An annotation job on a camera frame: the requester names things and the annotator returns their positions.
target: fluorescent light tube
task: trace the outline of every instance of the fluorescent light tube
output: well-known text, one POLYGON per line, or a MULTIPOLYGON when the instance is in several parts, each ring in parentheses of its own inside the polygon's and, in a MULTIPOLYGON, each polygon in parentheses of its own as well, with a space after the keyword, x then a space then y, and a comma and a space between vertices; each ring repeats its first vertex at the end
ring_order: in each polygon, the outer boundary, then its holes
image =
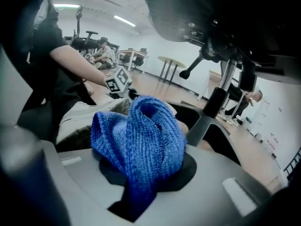
POLYGON ((127 23, 127 24, 129 24, 129 25, 131 25, 131 26, 133 26, 133 27, 136 26, 135 24, 133 24, 133 23, 131 23, 131 22, 125 20, 124 18, 119 17, 119 16, 116 16, 116 15, 115 15, 114 18, 119 19, 120 21, 125 22, 125 23, 127 23))
POLYGON ((54 4, 56 8, 78 8, 79 5, 75 4, 54 4))

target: floor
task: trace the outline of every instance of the floor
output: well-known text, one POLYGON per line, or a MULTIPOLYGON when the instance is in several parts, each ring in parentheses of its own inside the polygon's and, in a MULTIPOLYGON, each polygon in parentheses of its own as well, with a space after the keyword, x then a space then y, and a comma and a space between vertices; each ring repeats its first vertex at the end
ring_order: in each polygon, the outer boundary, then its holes
MULTIPOLYGON (((175 85, 168 85, 158 81, 154 76, 141 74, 139 71, 131 72, 133 87, 140 94, 151 95, 162 100, 180 103, 182 100, 204 108, 206 101, 197 100, 197 96, 175 85)), ((94 89, 92 98, 96 103, 102 104, 112 100, 106 93, 109 90, 105 87, 90 83, 94 89)), ((254 178, 265 185, 271 193, 277 192, 282 188, 282 179, 280 176, 280 168, 276 161, 266 152, 264 147, 255 139, 247 130, 241 126, 229 125, 219 119, 220 123, 230 132, 230 138, 238 152, 242 161, 242 167, 254 178)), ((205 141, 200 145, 202 149, 209 149, 210 145, 205 141)))

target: white strip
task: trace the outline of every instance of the white strip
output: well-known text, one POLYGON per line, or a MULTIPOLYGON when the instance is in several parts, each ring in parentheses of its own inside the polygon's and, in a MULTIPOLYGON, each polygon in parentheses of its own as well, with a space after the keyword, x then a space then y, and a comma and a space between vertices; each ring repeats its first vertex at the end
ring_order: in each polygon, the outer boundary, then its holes
POLYGON ((131 25, 131 26, 133 26, 133 27, 136 26, 135 24, 133 24, 133 23, 131 23, 131 22, 125 20, 124 18, 119 17, 119 16, 116 16, 116 15, 115 15, 114 18, 119 19, 120 21, 125 22, 125 23, 127 23, 127 24, 129 24, 129 25, 131 25))
POLYGON ((68 166, 68 165, 74 164, 76 162, 79 162, 81 160, 82 160, 82 158, 79 157, 79 156, 78 157, 73 157, 73 158, 67 158, 67 159, 63 159, 62 160, 62 164, 64 166, 68 166))
POLYGON ((257 208, 254 201, 240 187, 235 178, 228 178, 224 180, 222 185, 241 216, 244 217, 257 208))
POLYGON ((78 8, 80 5, 76 4, 54 4, 56 8, 78 8))

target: black railing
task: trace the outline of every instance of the black railing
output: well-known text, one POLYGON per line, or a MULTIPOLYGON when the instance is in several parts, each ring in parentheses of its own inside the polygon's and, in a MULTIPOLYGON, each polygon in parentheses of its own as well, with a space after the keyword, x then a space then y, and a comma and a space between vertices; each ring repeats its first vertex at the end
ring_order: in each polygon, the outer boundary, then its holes
POLYGON ((286 168, 284 168, 284 172, 287 172, 287 180, 288 183, 291 182, 291 180, 293 179, 294 175, 295 175, 295 168, 297 166, 298 163, 300 163, 301 161, 301 147, 299 148, 297 154, 294 156, 294 158, 292 159, 292 161, 287 165, 286 168))

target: blue knitted towel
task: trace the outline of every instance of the blue knitted towel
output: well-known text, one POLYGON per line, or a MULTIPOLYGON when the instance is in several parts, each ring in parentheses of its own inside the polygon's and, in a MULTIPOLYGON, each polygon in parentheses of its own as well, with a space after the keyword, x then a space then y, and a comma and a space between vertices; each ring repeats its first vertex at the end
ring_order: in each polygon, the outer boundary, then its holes
POLYGON ((154 200, 158 183, 181 168, 185 145, 170 109, 154 97, 136 98, 128 116, 97 112, 93 118, 91 146, 126 175, 134 217, 154 200))

